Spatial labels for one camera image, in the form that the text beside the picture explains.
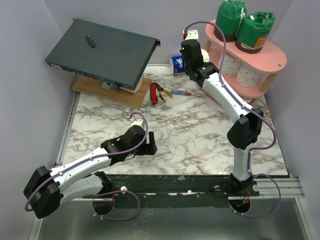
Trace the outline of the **white floral paper towel roll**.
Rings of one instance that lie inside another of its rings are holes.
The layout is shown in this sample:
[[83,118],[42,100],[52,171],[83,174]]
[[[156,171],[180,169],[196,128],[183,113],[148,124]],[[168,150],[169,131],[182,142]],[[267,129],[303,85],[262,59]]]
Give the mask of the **white floral paper towel roll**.
[[247,64],[243,64],[236,75],[237,82],[244,87],[254,87],[262,77],[262,73],[253,69]]

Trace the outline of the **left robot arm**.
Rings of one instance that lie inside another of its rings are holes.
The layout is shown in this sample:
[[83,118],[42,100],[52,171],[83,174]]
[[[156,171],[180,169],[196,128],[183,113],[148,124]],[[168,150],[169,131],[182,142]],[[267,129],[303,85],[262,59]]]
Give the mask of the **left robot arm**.
[[63,202],[83,196],[107,197],[112,189],[102,169],[123,162],[130,155],[152,156],[157,150],[154,132],[133,125],[125,134],[105,140],[74,162],[52,169],[40,166],[34,170],[23,190],[27,200],[24,209],[42,219]]

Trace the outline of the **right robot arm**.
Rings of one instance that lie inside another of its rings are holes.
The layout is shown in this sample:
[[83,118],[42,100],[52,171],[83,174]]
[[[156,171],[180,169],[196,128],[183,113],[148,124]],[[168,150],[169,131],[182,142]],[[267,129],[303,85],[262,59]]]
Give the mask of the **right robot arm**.
[[185,73],[229,115],[233,126],[227,139],[233,146],[234,165],[230,175],[230,191],[241,196],[253,181],[250,173],[249,151],[261,133],[263,111],[253,109],[228,85],[212,62],[205,62],[200,43],[195,39],[183,40],[180,52]]

